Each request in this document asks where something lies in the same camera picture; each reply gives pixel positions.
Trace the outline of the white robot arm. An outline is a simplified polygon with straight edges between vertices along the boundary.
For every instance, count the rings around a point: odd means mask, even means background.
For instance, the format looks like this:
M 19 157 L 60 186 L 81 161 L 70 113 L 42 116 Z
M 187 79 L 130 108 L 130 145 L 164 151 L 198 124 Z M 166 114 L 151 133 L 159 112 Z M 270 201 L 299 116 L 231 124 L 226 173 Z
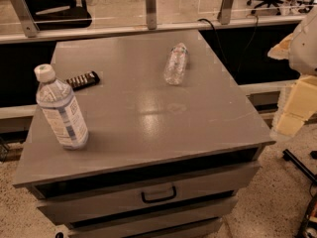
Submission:
M 285 141 L 296 135 L 317 112 L 317 8 L 313 7 L 297 25 L 267 54 L 275 60 L 288 60 L 300 73 L 298 79 L 280 91 L 270 136 Z

